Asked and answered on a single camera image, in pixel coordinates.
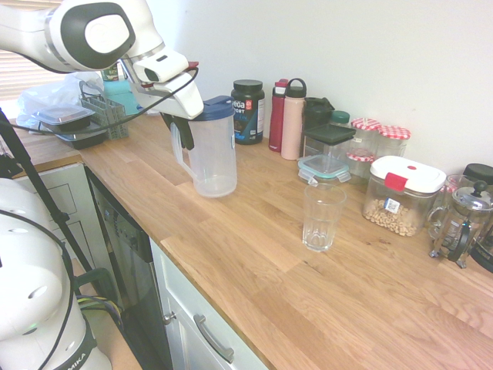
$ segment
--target drawer handle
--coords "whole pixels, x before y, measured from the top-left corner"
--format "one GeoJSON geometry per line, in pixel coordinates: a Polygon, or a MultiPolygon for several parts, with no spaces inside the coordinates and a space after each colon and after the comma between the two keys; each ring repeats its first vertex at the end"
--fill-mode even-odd
{"type": "Polygon", "coordinates": [[[217,352],[219,356],[224,358],[228,364],[233,363],[234,350],[232,348],[224,348],[214,337],[209,333],[209,329],[205,326],[206,317],[203,314],[195,314],[193,316],[200,333],[206,339],[207,343],[217,352]]]}

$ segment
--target dish rack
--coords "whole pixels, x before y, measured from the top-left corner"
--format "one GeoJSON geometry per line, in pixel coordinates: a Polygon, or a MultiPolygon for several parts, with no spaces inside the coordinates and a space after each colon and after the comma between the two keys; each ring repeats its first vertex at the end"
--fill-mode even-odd
{"type": "MultiPolygon", "coordinates": [[[[111,125],[126,117],[125,106],[104,97],[103,92],[99,87],[81,81],[80,91],[82,93],[82,106],[94,112],[91,116],[91,120],[101,127],[111,125]],[[83,86],[99,90],[100,95],[90,96],[89,94],[84,93],[83,86]]],[[[110,140],[127,137],[129,135],[129,125],[128,123],[122,123],[121,125],[110,127],[107,129],[106,135],[110,140]]]]}

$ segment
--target window blind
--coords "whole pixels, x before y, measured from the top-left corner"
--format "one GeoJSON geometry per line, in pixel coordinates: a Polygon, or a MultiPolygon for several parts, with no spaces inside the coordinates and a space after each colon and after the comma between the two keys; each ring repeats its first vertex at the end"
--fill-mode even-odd
{"type": "MultiPolygon", "coordinates": [[[[54,8],[62,0],[0,0],[20,10],[54,8]]],[[[61,81],[65,75],[49,72],[13,52],[0,50],[0,101],[17,99],[29,87],[61,81]]]]}

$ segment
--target white container lid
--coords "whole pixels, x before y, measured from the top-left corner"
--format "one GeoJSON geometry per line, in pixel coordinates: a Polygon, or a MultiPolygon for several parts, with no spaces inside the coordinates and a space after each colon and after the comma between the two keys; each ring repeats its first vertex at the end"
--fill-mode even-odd
{"type": "Polygon", "coordinates": [[[383,156],[371,165],[371,174],[385,180],[385,186],[396,191],[404,188],[419,193],[435,193],[445,183],[447,175],[401,156],[383,156]]]}

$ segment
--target pink water bottle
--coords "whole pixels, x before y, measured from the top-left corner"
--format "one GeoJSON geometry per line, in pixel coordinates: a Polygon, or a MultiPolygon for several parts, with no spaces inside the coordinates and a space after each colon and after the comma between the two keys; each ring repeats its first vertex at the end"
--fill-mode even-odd
{"type": "Polygon", "coordinates": [[[305,96],[307,96],[307,85],[302,79],[292,79],[288,82],[284,99],[283,142],[280,150],[280,155],[285,160],[300,158],[305,96]],[[300,82],[302,86],[292,86],[294,81],[300,82]]]}

